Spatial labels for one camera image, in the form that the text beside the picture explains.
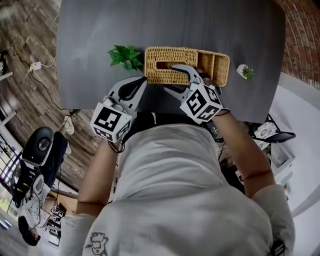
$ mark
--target black cable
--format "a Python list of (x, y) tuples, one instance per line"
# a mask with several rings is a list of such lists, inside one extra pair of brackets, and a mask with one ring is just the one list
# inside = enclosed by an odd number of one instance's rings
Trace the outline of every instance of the black cable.
[(122, 143), (122, 140), (121, 140), (121, 142), (120, 142), (120, 145), (121, 145), (121, 148), (120, 148), (120, 149), (118, 149), (118, 148), (116, 147), (116, 145), (115, 145), (113, 142), (109, 141), (109, 140), (108, 140), (108, 143), (109, 143), (110, 148), (111, 148), (114, 152), (116, 152), (117, 154), (120, 154), (120, 153), (122, 153), (123, 151), (125, 151), (126, 145), (125, 145), (124, 143)]
[(224, 151), (224, 146), (227, 145), (226, 143), (223, 143), (222, 147), (221, 147), (221, 151), (220, 151), (220, 154), (219, 154), (219, 157), (218, 157), (218, 162), (220, 161), (220, 157), (222, 155), (222, 152)]
[(62, 127), (60, 128), (59, 133), (61, 132), (62, 128), (65, 126), (65, 124), (67, 123), (69, 118), (71, 118), (71, 114), (68, 115), (67, 119), (65, 120), (65, 122), (62, 125)]
[(224, 116), (226, 114), (229, 114), (231, 111), (228, 109), (227, 112), (223, 113), (223, 114), (216, 114), (215, 117), (221, 117)]
[(15, 56), (18, 56), (18, 58), (19, 58), (19, 61), (21, 62), (21, 63), (25, 63), (27, 66), (28, 66), (28, 68), (30, 67), (30, 63), (28, 63), (28, 62), (26, 62), (25, 60), (22, 60), (21, 59), (21, 56), (20, 56), (20, 54), (17, 52), (16, 54), (15, 54), (15, 51), (16, 51), (16, 47), (14, 46), (14, 45), (11, 45), (10, 46), (10, 48), (9, 48), (9, 50), (8, 50), (8, 53), (10, 52), (10, 50), (13, 48), (13, 57), (15, 57)]
[(9, 210), (10, 210), (10, 206), (11, 206), (11, 204), (12, 204), (12, 201), (13, 201), (13, 197), (11, 198), (11, 201), (10, 201), (10, 204), (9, 204), (9, 207), (8, 207), (8, 210), (6, 210), (6, 214), (8, 214), (8, 212), (9, 212)]
[(41, 82), (41, 81), (39, 81), (38, 79), (36, 79), (36, 78), (34, 77), (34, 75), (32, 74), (32, 72), (30, 72), (30, 75), (31, 75), (31, 77), (32, 77), (34, 80), (36, 80), (39, 84), (41, 84), (41, 85), (44, 87), (44, 89), (45, 89), (46, 92), (48, 93), (48, 95), (49, 95), (49, 97), (50, 97), (50, 100), (51, 100), (51, 102), (53, 103), (53, 105), (55, 105), (59, 110), (68, 110), (67, 108), (60, 108), (60, 107), (58, 107), (58, 105), (57, 105), (56, 103), (54, 103), (54, 101), (53, 101), (53, 99), (52, 99), (52, 97), (51, 97), (51, 95), (50, 95), (50, 93), (49, 93), (49, 90), (48, 90), (48, 88), (44, 85), (44, 83)]
[(60, 168), (60, 177), (59, 177), (59, 181), (58, 181), (58, 189), (57, 189), (56, 197), (55, 197), (55, 199), (56, 199), (56, 200), (58, 200), (58, 196), (59, 196), (59, 185), (60, 185), (61, 173), (62, 173), (61, 165), (59, 166), (59, 168)]

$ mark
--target window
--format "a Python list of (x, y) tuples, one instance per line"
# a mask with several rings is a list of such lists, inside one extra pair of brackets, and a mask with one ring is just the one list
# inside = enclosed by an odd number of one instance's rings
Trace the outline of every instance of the window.
[(18, 221), (18, 211), (14, 202), (11, 202), (12, 195), (0, 184), (0, 208), (15, 221)]
[(21, 152), (17, 152), (0, 135), (0, 183), (9, 190), (10, 180), (21, 159)]

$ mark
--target cartoon print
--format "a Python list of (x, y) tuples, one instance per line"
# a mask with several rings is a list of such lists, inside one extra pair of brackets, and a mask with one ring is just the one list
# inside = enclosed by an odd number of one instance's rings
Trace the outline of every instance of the cartoon print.
[(109, 241), (109, 239), (108, 237), (106, 237), (106, 234), (94, 232), (91, 234), (90, 240), (91, 246), (86, 247), (91, 247), (92, 253), (94, 255), (108, 256), (106, 243)]

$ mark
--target bracelet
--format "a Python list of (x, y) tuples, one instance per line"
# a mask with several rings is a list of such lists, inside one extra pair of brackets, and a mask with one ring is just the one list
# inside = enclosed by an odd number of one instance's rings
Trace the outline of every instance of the bracelet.
[(120, 145), (121, 145), (121, 148), (120, 148), (120, 149), (117, 149), (116, 145), (115, 145), (113, 142), (108, 141), (108, 143), (109, 143), (110, 148), (111, 148), (114, 152), (116, 152), (117, 154), (120, 154), (120, 153), (122, 153), (123, 151), (125, 151), (126, 145), (122, 142), (122, 140), (121, 140), (121, 142), (120, 142)]
[(223, 114), (216, 114), (214, 117), (221, 117), (221, 116), (224, 116), (224, 115), (229, 114), (229, 113), (231, 113), (231, 111), (227, 110), (227, 112), (225, 112)]

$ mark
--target gray table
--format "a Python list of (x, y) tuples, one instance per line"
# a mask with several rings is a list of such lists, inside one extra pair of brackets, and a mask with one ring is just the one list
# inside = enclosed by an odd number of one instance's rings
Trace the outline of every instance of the gray table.
[[(110, 67), (113, 45), (189, 47), (230, 57), (222, 100), (241, 121), (262, 123), (278, 85), (285, 47), (285, 14), (270, 0), (65, 0), (57, 38), (62, 105), (94, 109), (119, 80), (140, 76)], [(247, 64), (252, 81), (236, 72)], [(176, 112), (179, 103), (159, 85), (141, 105)]]

